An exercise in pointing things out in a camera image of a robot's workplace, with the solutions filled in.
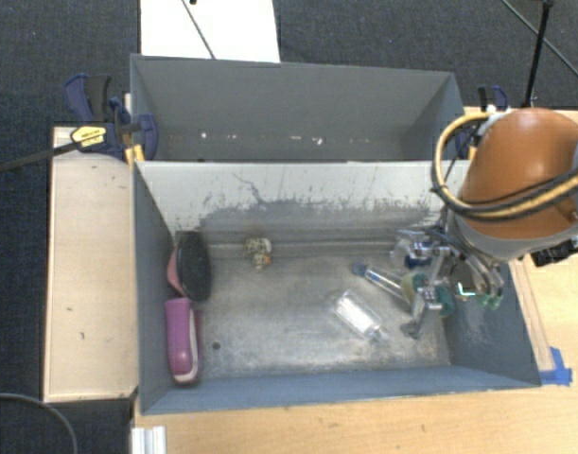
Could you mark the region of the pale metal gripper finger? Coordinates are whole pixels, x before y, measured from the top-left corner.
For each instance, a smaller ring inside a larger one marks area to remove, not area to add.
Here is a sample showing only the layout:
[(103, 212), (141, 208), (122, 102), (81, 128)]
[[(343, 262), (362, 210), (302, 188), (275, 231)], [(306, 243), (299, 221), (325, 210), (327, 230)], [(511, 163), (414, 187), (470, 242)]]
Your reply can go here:
[(402, 333), (412, 339), (418, 339), (429, 313), (441, 310), (442, 305), (438, 300), (435, 289), (419, 288), (413, 296), (411, 319), (400, 326)]
[(434, 243), (421, 231), (398, 230), (390, 262), (395, 268), (425, 268), (433, 261)]

